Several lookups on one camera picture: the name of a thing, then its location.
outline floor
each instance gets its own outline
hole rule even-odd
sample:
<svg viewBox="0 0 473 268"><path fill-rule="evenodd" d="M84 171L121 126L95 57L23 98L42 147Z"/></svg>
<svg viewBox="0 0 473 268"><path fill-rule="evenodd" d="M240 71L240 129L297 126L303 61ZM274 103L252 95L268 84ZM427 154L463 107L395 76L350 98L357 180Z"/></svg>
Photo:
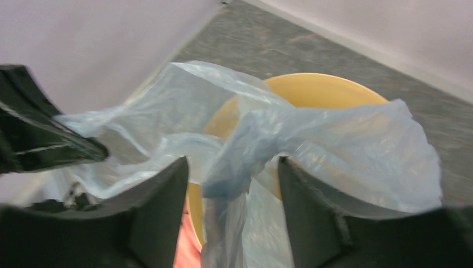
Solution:
<svg viewBox="0 0 473 268"><path fill-rule="evenodd" d="M442 159L448 204L473 204L473 106L376 63L304 28L232 2L174 59L220 64L261 79L325 73L403 99Z"/></svg>

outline yellow trash can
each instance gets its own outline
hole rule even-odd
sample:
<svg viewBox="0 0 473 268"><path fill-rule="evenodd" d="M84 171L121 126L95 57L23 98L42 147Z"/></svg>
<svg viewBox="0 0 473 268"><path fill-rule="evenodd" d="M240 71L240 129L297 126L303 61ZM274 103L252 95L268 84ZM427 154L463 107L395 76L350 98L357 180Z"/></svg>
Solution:
<svg viewBox="0 0 473 268"><path fill-rule="evenodd" d="M266 83L272 91L296 107L349 108L387 102L385 98L367 87L333 75L286 74L269 78ZM226 102L207 125L205 133L228 138L239 121L238 115L234 113L237 108L237 98ZM280 198L279 190L274 191L273 194ZM199 185L189 184L187 204L197 239L204 245L204 204Z"/></svg>

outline red object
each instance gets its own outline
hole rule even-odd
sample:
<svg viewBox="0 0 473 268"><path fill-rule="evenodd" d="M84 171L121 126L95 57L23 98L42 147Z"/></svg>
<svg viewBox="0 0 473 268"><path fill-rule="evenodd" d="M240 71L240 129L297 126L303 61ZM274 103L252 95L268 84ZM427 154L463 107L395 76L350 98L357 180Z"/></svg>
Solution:
<svg viewBox="0 0 473 268"><path fill-rule="evenodd" d="M192 227L192 221L187 212L187 204L184 204L181 229L177 239L176 256L174 268L200 268L200 252L202 247Z"/></svg>

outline white plastic bag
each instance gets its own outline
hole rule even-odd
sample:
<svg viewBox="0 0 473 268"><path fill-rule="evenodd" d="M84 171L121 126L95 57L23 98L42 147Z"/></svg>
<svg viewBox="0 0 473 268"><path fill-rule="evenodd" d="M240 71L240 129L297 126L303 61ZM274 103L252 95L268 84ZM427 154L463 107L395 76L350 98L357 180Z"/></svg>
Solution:
<svg viewBox="0 0 473 268"><path fill-rule="evenodd" d="M224 108L229 116L217 122L236 129L206 135ZM123 106L57 120L110 149L106 162L53 173L78 179L100 198L151 177L179 156L189 158L190 181L202 185L205 198L204 268L293 266L282 203L268 190L277 181L264 169L280 153L376 205L407 212L440 205L439 158L401 100L295 108L255 77L190 62L170 64Z"/></svg>

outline wall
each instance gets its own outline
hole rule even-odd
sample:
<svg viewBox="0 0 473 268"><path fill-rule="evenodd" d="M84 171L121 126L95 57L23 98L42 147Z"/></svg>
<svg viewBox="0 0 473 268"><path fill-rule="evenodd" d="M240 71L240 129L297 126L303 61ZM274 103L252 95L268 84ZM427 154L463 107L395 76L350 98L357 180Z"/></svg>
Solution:
<svg viewBox="0 0 473 268"><path fill-rule="evenodd" d="M473 102L473 2L246 1Z"/></svg>
<svg viewBox="0 0 473 268"><path fill-rule="evenodd" d="M65 113L122 103L217 13L219 0L2 0L0 63L29 66ZM0 178L0 202L34 175Z"/></svg>

